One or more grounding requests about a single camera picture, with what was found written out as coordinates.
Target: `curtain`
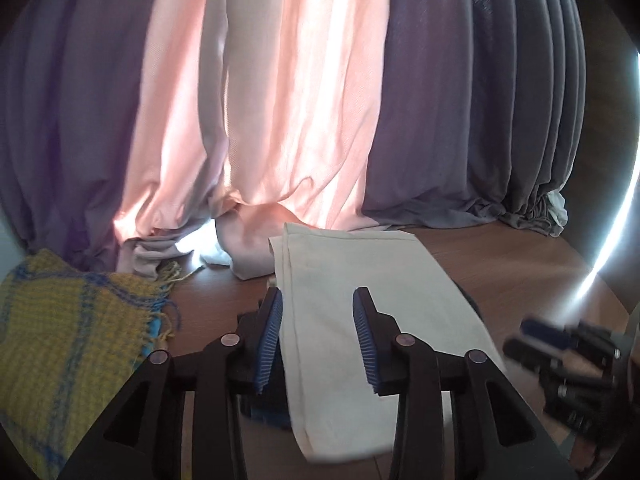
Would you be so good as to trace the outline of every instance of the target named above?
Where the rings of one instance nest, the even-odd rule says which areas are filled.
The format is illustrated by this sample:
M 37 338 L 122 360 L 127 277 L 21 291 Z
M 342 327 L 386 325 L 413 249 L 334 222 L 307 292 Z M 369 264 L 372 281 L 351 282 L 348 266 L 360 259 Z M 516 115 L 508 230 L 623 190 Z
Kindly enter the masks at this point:
M 358 209 L 380 107 L 388 0 L 206 0 L 204 23 L 194 16 L 205 0 L 197 0 L 197 11 L 185 1 L 157 0 L 154 7 L 116 220 L 121 241 L 138 239 L 132 255 L 121 253 L 120 269 L 132 261 L 149 273 L 150 262 L 174 255 L 166 240 L 156 246 L 150 237 L 180 229 L 198 206 L 216 218 L 220 245 L 241 278 L 273 272 L 268 237 L 286 221 L 376 225 Z M 165 8 L 171 17 L 160 17 Z M 161 48 L 175 43 L 175 23 L 202 30 L 199 82 L 195 34 L 191 50 Z M 166 56 L 159 59 L 159 51 Z M 161 76 L 152 79 L 152 71 Z M 189 76 L 181 86 L 167 73 Z M 185 109 L 155 123 L 178 94 L 188 96 Z M 205 161 L 205 178 L 198 178 Z
M 558 236 L 547 195 L 580 136 L 577 28 L 573 0 L 391 0 L 363 212 L 437 228 L 499 218 Z
M 31 251 L 113 270 L 154 0 L 31 0 L 0 46 L 0 200 Z
M 0 49 L 2 207 L 81 269 L 153 277 L 212 218 L 240 278 L 287 221 L 567 220 L 574 0 L 32 0 Z

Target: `yellow blue checkered fabric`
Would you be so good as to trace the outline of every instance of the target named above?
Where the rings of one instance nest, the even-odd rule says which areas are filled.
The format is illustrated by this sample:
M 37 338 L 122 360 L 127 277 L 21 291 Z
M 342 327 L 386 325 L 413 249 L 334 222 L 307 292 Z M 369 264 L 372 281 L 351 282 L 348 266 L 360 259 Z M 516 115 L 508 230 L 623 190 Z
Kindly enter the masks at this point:
M 78 272 L 50 251 L 0 285 L 0 423 L 43 480 L 68 457 L 152 344 L 169 285 Z

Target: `gray fabric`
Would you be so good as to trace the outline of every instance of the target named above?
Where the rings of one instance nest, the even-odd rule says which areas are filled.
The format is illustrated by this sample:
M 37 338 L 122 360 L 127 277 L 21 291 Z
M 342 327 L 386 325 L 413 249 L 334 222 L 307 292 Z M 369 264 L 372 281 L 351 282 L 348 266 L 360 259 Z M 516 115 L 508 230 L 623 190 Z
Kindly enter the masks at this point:
M 154 0 L 31 0 L 0 46 L 0 200 L 32 251 L 113 270 Z
M 390 2 L 363 213 L 557 236 L 546 194 L 568 177 L 584 111 L 574 0 Z

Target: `white cloth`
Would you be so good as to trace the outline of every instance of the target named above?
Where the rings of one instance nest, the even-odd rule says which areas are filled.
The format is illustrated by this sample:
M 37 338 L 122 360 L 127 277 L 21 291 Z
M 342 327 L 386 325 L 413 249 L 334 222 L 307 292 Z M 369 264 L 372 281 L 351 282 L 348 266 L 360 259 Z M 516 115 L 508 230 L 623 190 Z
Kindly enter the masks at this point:
M 424 246 L 405 232 L 313 230 L 270 238 L 284 297 L 280 345 L 292 428 L 308 460 L 343 462 L 391 449 L 398 398 L 367 383 L 352 296 L 369 287 L 379 312 L 435 350 L 479 348 L 501 368 L 484 324 Z M 449 395 L 443 395 L 450 424 Z
M 549 202 L 549 214 L 560 227 L 564 227 L 569 219 L 564 208 L 564 196 L 560 194 L 560 189 L 549 191 L 546 196 Z

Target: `pink fabric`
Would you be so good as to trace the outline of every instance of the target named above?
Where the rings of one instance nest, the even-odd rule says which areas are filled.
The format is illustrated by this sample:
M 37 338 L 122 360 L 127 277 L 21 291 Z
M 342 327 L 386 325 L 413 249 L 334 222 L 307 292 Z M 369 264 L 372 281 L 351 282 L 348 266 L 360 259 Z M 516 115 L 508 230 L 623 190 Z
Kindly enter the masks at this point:
M 198 58 L 206 0 L 155 0 L 146 36 L 126 182 L 114 220 L 120 243 L 183 227 L 210 191 L 198 122 Z M 122 251 L 118 267 L 130 267 Z
M 387 21 L 388 0 L 156 0 L 114 222 L 140 241 L 119 268 L 151 274 L 209 215 L 241 278 L 273 272 L 286 221 L 376 225 L 359 210 Z
M 227 5 L 229 151 L 211 207 L 217 216 L 238 204 L 216 229 L 235 274 L 251 278 L 273 272 L 268 237 L 286 221 L 345 230 L 377 225 L 359 210 L 380 110 L 388 0 Z M 205 68 L 215 47 L 205 28 L 201 104 L 214 85 Z M 203 128 L 205 114 L 201 108 Z

